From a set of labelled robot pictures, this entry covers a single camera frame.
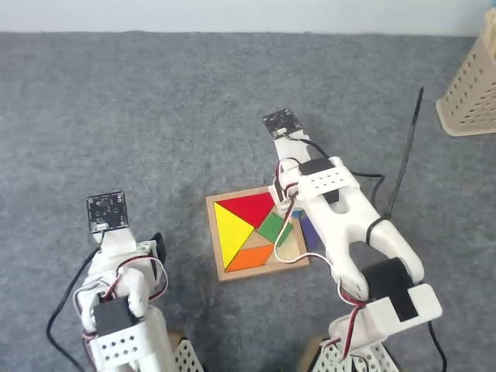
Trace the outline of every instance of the tangram puzzle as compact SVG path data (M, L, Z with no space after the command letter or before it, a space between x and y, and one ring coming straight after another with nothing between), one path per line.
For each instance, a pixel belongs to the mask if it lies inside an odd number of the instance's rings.
M267 188L207 197L207 211L219 280L228 281L309 264L279 262L274 242L281 231L281 217ZM291 219L279 242L285 260L306 252L297 219Z

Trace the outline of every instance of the yellow triangle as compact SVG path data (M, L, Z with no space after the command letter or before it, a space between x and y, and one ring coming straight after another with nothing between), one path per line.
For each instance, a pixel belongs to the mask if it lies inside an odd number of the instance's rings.
M215 219L217 219L217 226L219 227L222 261L224 262L224 268L227 268L254 230L254 227L221 205L214 203L214 206Z

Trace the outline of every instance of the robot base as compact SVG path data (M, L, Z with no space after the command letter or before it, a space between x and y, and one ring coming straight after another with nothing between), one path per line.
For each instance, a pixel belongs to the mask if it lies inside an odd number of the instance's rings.
M300 360L298 372L400 372L386 348L378 343L374 346L354 350L341 362L341 350L328 346L322 352L319 345L322 337L314 338Z

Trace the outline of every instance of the white wall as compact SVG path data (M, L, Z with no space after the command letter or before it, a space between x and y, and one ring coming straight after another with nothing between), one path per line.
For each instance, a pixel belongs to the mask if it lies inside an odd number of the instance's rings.
M476 35L491 0L0 0L3 31Z

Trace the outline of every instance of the blue piece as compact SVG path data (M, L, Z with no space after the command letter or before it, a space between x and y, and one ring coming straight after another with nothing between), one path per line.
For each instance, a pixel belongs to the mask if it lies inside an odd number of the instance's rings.
M320 238L318 233L315 231L312 223L307 216L300 219L301 230L303 231L303 236L305 238L305 244L308 250L315 250L319 245Z

